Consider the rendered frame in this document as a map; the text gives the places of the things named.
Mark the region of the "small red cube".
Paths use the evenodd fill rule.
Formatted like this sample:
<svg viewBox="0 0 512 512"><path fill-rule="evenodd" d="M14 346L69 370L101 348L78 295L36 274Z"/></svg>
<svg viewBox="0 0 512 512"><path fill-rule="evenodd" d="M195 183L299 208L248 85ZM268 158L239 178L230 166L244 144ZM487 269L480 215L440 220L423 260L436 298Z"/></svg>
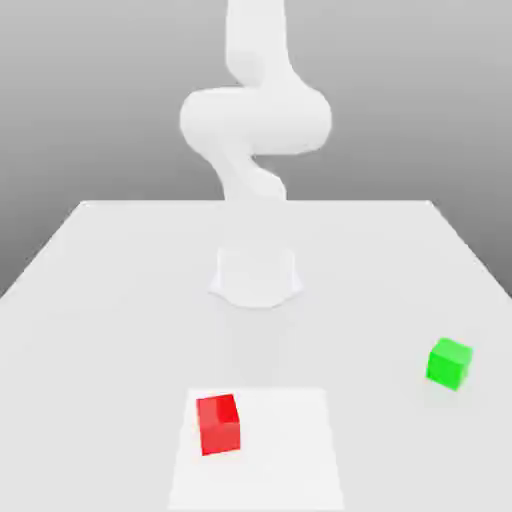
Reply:
<svg viewBox="0 0 512 512"><path fill-rule="evenodd" d="M240 449L240 419L233 394L197 398L196 414L203 456Z"/></svg>

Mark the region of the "small green cube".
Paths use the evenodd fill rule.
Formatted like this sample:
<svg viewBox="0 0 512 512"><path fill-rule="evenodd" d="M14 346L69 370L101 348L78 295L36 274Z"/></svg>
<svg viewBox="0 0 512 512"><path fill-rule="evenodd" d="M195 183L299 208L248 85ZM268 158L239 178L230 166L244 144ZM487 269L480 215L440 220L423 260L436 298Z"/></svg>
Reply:
<svg viewBox="0 0 512 512"><path fill-rule="evenodd" d="M426 378L457 391L468 375L472 357L472 347L440 338L429 353Z"/></svg>

